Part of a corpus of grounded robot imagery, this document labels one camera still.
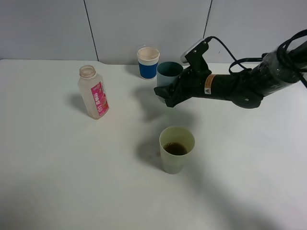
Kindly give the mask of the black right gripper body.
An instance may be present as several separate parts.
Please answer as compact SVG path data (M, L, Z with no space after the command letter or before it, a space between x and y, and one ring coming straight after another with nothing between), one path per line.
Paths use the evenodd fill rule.
M208 49L208 44L199 44L185 56L189 66L175 83L182 85L187 100L196 97L229 101L236 76L212 74L202 56Z

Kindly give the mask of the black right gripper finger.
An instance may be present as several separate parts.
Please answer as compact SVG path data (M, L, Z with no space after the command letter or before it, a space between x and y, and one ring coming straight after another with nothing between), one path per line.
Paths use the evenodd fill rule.
M166 86L157 86L154 88L154 92L157 96L163 99L170 98L173 93L173 84L169 84Z
M165 103L167 107L175 107L177 104L187 100L186 92L180 83L172 83L165 87L167 97Z

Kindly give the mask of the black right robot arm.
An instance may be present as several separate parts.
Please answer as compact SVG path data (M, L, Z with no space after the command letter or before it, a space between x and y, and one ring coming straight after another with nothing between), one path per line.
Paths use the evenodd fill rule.
M157 96L164 99L168 107L192 97L231 101L235 105L252 109L260 106L264 97L301 81L306 84L307 44L287 51L288 40L276 50L264 53L260 58L242 58L230 66L243 62L258 62L254 68L243 68L240 72L213 74L203 59L211 37L201 39L183 54L189 66L182 71L175 82L155 87Z

